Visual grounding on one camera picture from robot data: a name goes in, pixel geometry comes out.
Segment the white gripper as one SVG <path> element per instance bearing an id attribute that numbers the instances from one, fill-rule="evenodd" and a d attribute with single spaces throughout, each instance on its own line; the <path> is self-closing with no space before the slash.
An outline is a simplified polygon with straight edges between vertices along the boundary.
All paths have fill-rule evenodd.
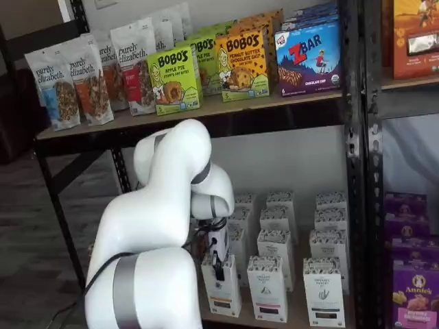
<path id="1" fill-rule="evenodd" d="M 212 256 L 212 267 L 216 280 L 224 280 L 223 262 L 229 249 L 228 229 L 223 227 L 208 233 L 208 251 Z"/>

